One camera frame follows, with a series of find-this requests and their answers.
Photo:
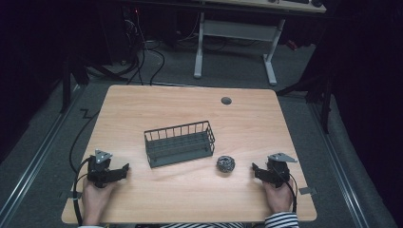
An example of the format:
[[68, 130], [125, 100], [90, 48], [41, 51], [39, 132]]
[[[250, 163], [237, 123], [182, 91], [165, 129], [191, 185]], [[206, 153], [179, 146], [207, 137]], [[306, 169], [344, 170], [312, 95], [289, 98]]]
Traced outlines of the white-legged background desk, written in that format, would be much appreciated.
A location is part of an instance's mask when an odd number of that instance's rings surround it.
[[[251, 7], [256, 10], [274, 10], [275, 12], [325, 13], [327, 10], [322, 5], [321, 0], [201, 0], [203, 7], [207, 7], [209, 4], [224, 4], [225, 6], [241, 7], [244, 10]], [[200, 79], [202, 76], [203, 39], [205, 36], [235, 38], [271, 44], [268, 52], [262, 55], [262, 60], [269, 84], [275, 86], [278, 82], [273, 69], [272, 58], [285, 21], [285, 17], [281, 16], [275, 26], [266, 26], [262, 23], [258, 25], [246, 22], [230, 22], [226, 19], [205, 19], [204, 13], [201, 12], [194, 77]]]

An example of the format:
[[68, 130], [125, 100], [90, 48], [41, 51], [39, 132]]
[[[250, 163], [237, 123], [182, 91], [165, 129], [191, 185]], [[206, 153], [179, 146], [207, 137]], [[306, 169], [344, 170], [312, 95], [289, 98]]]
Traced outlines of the person's right hand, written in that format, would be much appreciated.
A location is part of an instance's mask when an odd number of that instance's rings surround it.
[[294, 198], [291, 190], [291, 187], [293, 186], [291, 180], [284, 183], [279, 188], [276, 188], [275, 185], [265, 181], [262, 185], [265, 190], [268, 208], [272, 214], [291, 211], [291, 205]]

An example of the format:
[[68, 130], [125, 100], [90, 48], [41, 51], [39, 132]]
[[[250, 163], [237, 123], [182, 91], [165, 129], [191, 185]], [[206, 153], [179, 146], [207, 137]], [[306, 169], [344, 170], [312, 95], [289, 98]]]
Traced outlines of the person's left hand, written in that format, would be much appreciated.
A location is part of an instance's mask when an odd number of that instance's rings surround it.
[[109, 198], [117, 183], [112, 182], [104, 188], [98, 188], [93, 182], [83, 182], [83, 224], [100, 224], [101, 218], [107, 208]]

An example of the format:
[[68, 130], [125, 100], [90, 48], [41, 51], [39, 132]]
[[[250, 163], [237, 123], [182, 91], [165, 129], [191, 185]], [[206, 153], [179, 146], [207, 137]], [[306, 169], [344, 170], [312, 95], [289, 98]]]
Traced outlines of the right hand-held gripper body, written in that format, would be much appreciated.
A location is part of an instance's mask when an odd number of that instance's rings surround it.
[[297, 160], [284, 153], [269, 155], [267, 159], [267, 171], [270, 176], [268, 182], [279, 188], [290, 179], [288, 162], [297, 162]]

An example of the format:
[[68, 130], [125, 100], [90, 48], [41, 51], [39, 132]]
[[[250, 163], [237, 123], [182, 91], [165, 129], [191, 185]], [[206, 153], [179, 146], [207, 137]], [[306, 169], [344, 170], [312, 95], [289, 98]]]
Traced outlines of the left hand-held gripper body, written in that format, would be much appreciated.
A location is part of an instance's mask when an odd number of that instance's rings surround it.
[[106, 173], [111, 162], [112, 155], [100, 149], [95, 150], [95, 155], [88, 158], [87, 179], [98, 188], [107, 185]]

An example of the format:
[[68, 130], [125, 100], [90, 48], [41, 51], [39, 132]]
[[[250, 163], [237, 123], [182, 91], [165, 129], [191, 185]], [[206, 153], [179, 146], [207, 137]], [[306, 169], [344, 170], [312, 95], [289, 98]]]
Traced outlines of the metal floor rail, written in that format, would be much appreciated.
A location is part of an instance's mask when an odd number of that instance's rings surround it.
[[57, 87], [29, 121], [27, 130], [10, 155], [0, 164], [0, 228], [7, 227], [12, 219], [43, 166], [71, 107], [85, 88], [84, 85], [75, 85], [69, 89], [67, 97], [71, 101], [63, 108], [63, 87]]
[[357, 195], [353, 186], [350, 184], [350, 181], [347, 177], [347, 174], [340, 162], [340, 159], [336, 153], [336, 149], [331, 141], [330, 135], [325, 132], [321, 120], [319, 108], [316, 104], [307, 104], [311, 114], [313, 115], [313, 119], [316, 122], [317, 128], [320, 132], [321, 138], [325, 143], [326, 152], [330, 160], [331, 167], [334, 172], [334, 176], [336, 178], [337, 184], [340, 188], [341, 194], [344, 198], [344, 201], [347, 204], [348, 210], [352, 216], [356, 228], [368, 228], [369, 223], [364, 215], [364, 212], [358, 202]]

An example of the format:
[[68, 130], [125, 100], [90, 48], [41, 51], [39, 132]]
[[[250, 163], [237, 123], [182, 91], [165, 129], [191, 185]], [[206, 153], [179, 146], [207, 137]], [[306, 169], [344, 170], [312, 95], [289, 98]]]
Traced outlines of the person's striped right sleeve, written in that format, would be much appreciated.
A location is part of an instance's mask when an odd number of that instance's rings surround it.
[[275, 213], [265, 219], [264, 228], [299, 228], [297, 214], [293, 212]]

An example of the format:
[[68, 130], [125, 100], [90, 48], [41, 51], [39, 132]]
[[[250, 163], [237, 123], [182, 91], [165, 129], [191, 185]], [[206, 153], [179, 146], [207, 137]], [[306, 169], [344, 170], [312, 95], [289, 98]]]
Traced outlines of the black metal stand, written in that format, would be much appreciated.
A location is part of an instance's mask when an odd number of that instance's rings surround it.
[[74, 79], [78, 86], [87, 86], [89, 77], [86, 73], [85, 63], [78, 55], [69, 55], [63, 62], [63, 100], [61, 112], [65, 113], [71, 103], [71, 79]]
[[285, 87], [284, 89], [277, 91], [278, 96], [284, 96], [292, 91], [303, 90], [306, 88], [307, 94], [305, 95], [305, 101], [308, 104], [321, 103], [319, 122], [322, 130], [328, 134], [328, 121], [329, 113], [331, 111], [330, 102], [332, 95], [334, 77], [319, 75], [310, 79], [302, 80], [294, 85]]

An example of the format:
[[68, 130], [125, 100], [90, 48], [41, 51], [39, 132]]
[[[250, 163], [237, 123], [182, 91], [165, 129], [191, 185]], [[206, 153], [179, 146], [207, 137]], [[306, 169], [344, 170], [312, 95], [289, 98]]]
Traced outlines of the steel wool scouring ball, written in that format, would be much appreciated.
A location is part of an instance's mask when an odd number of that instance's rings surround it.
[[230, 156], [220, 156], [217, 159], [216, 166], [222, 173], [231, 173], [235, 169], [236, 163]]

